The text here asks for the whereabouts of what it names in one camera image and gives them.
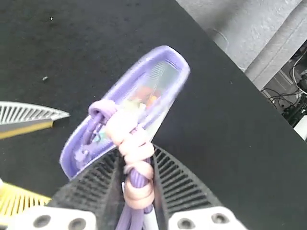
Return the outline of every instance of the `purple cord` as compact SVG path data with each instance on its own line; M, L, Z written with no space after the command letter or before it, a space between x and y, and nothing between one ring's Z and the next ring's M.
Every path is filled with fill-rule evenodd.
M89 107L89 114L92 116L92 119L89 121L88 127L82 138L82 145L85 148L93 139L94 131L99 131L102 125L105 125L116 111L116 105L106 103L105 100L100 100L91 104ZM148 184L147 178L139 174L135 169L131 170L129 176L131 185L135 188L142 188ZM116 230L142 230L144 213L150 213L152 209L152 205L146 207L145 209L136 210L125 204Z

